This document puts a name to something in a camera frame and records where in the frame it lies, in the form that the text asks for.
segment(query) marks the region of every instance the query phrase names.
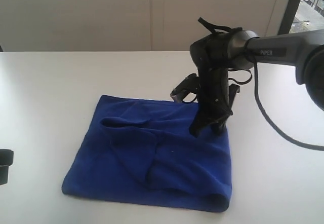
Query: white table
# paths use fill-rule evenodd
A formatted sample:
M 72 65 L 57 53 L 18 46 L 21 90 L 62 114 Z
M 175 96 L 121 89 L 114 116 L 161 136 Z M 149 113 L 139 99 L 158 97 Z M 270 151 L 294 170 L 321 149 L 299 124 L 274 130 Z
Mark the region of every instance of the white table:
M 323 144 L 324 112 L 295 83 L 294 68 L 259 71 L 261 100 L 273 120 L 296 139 Z M 253 82 L 241 88 L 228 121 L 233 195 L 226 212 L 61 193 L 102 94 L 170 100 L 192 72 L 188 52 L 0 53 L 0 148 L 15 152 L 9 183 L 0 186 L 0 223 L 322 223 L 324 153 L 282 139 L 259 112 Z

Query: cloth fold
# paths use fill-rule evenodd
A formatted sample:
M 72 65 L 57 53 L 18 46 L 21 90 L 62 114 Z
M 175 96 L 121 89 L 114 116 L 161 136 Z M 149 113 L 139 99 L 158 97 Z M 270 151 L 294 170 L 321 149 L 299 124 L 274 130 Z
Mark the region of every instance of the cloth fold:
M 188 128 L 198 106 L 102 96 L 64 194 L 209 212 L 228 208 L 228 135 Z

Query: white wall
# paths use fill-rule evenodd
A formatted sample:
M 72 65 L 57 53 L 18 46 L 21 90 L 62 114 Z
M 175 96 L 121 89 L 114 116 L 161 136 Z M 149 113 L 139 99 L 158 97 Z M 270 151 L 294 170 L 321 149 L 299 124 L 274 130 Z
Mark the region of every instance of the white wall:
M 5 51 L 188 50 L 216 24 L 276 34 L 288 0 L 0 0 Z

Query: folded cloth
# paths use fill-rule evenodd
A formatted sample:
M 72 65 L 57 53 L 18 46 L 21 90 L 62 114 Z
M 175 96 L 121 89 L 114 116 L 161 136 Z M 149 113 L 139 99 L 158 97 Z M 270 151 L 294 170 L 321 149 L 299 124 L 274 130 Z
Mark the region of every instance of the folded cloth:
M 64 194 L 210 212 L 228 208 L 228 135 L 188 128 L 197 103 L 102 96 L 62 185 Z

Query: robotic arm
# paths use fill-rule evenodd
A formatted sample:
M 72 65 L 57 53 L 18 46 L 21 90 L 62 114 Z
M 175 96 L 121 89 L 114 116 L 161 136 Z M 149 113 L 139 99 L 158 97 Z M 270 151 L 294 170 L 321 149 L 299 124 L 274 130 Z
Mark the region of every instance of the robotic arm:
M 189 128 L 197 137 L 199 131 L 211 126 L 220 134 L 226 120 L 233 114 L 231 107 L 239 86 L 228 81 L 229 71 L 255 68 L 255 97 L 268 123 L 285 139 L 301 147 L 324 151 L 324 146 L 308 145 L 285 135 L 264 111 L 258 95 L 257 63 L 273 63 L 296 67 L 296 80 L 305 84 L 312 100 L 324 110 L 324 30 L 284 34 L 260 38 L 256 33 L 241 27 L 229 28 L 198 20 L 211 34 L 190 46 L 190 55 L 197 67 L 198 76 L 191 74 L 171 93 L 176 102 L 184 102 L 189 94 L 196 94 L 198 112 Z

